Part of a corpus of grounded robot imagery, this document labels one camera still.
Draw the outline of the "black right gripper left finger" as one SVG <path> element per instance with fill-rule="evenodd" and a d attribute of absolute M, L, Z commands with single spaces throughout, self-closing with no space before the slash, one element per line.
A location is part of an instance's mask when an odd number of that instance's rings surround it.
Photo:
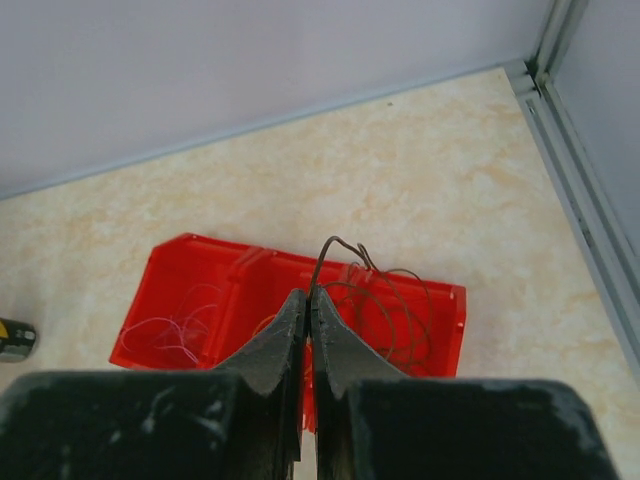
<path fill-rule="evenodd" d="M 5 479 L 289 479 L 306 296 L 209 370 L 42 371 L 1 397 Z"/>

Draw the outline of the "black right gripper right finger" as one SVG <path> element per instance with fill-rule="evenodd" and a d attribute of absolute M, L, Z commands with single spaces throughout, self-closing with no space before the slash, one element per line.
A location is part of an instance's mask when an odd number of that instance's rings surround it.
<path fill-rule="evenodd" d="M 313 344 L 321 479 L 614 479 L 586 403 L 536 379 L 417 379 L 376 353 L 316 288 Z"/>

